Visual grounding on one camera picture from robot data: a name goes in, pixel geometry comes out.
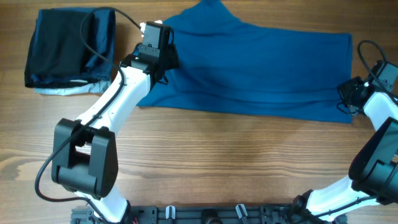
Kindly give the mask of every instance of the tabletop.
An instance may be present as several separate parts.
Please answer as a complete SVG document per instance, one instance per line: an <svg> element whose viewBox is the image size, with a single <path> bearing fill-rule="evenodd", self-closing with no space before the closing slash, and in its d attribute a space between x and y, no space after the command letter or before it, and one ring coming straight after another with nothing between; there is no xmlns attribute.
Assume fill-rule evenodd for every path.
<svg viewBox="0 0 398 224"><path fill-rule="evenodd" d="M0 4L0 223L68 223L83 202L50 203L34 192L38 169L52 152L62 118L75 119L98 95L44 96L24 87L29 41L39 9L112 6L137 22L166 19L193 0L106 2L15 0ZM283 29L349 32L354 45L371 39L398 62L398 1L223 1L244 22ZM115 61L141 40L116 17ZM380 58L365 49L370 62ZM366 77L356 51L352 76ZM309 189L343 178L374 130L358 116L352 124L244 116L168 108L136 108L117 137L116 185L132 205L260 205L290 203ZM73 194L50 180L51 197ZM348 214L350 224L397 223L398 206L365 207Z"/></svg>

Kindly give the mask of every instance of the wooden table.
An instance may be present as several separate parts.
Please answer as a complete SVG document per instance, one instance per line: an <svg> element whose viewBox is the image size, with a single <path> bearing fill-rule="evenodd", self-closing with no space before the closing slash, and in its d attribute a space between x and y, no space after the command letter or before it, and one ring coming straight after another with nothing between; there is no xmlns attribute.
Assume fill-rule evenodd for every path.
<svg viewBox="0 0 398 224"><path fill-rule="evenodd" d="M34 179L52 151L56 123L61 118L75 119L99 96L42 96L24 87L27 49L38 10L113 6L142 22L166 19L196 1L13 2L0 5L0 223L68 223L70 210L84 203L45 202L34 193ZM389 59L398 62L398 1L224 3L243 21L259 26L350 32L355 45L362 39L376 40ZM118 16L117 23L116 61L141 38L126 19ZM370 48L364 54L371 63L380 58ZM365 77L366 71L354 53L353 76L357 75ZM116 185L132 205L290 203L308 189L324 188L344 177L373 133L367 118L337 124L139 108L117 139ZM41 188L52 197L73 195L51 182L50 169ZM397 223L397 209L397 205L362 208L349 213L349 223Z"/></svg>

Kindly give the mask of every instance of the blue fabric under box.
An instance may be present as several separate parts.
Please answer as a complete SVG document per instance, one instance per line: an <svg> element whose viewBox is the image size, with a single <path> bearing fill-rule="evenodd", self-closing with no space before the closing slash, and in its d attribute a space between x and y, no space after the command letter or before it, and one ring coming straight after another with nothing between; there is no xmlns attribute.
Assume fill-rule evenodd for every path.
<svg viewBox="0 0 398 224"><path fill-rule="evenodd" d="M218 0L164 23L174 28L180 68L138 106L352 122L336 109L337 86L351 78L349 34L254 26Z"/></svg>
<svg viewBox="0 0 398 224"><path fill-rule="evenodd" d="M90 12L93 8L84 8L84 7L66 7L66 8L55 8L56 10L69 10L69 11L78 11L78 12ZM40 27L40 23L42 20L41 11L39 11L39 15L37 17L37 25L36 25L36 40L38 36L38 30ZM115 45L115 36L116 36L116 19L114 11L110 10L100 10L94 12L94 24L93 28L93 36L92 42L90 43L91 47L95 49L98 53L104 55L106 58L113 61L114 57L114 45ZM35 45L33 46L32 53L35 54ZM104 60L100 59L98 56L93 55L87 64L85 65L86 72L82 72L80 74L76 74L76 76L69 76L67 79L57 78L57 77L45 77L40 78L36 75L32 75L35 83L51 83L51 82L69 82L70 80L79 80L84 78L96 78L99 80L111 80L111 71L112 65L106 63Z"/></svg>

